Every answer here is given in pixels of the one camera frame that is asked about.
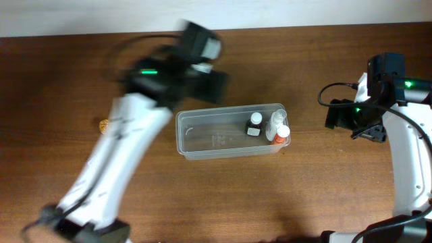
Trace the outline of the orange tube white cap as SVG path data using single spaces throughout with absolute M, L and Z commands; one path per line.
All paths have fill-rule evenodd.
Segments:
M 280 125 L 277 128 L 275 137 L 273 138 L 271 144 L 283 144 L 290 135 L 290 128 L 286 125 Z

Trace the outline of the dark bottle white cap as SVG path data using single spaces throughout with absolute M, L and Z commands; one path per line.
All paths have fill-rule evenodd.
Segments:
M 262 132 L 263 116 L 254 112 L 246 122 L 245 132 L 248 136 L 259 136 Z

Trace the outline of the white spray bottle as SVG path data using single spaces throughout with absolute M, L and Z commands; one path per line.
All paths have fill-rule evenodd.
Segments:
M 286 117 L 287 113 L 285 109 L 278 109 L 272 113 L 265 130 L 265 135 L 268 141 L 271 142 L 274 140 L 278 127 L 284 125 Z

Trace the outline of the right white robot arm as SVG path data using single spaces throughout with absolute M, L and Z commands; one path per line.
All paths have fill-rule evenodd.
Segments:
M 431 82 L 411 78 L 351 84 L 356 98 L 334 99 L 326 127 L 352 138 L 388 141 L 394 173 L 393 216 L 359 233 L 323 232 L 321 242 L 431 241 Z

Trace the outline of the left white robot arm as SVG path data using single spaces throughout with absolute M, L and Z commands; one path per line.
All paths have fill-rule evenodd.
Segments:
M 138 61 L 124 76 L 126 92 L 116 99 L 109 125 L 86 165 L 57 205 L 35 221 L 69 242 L 129 242 L 131 227 L 117 218 L 132 175 L 146 150 L 185 98 L 216 103 L 228 75 L 207 61 L 170 57 Z

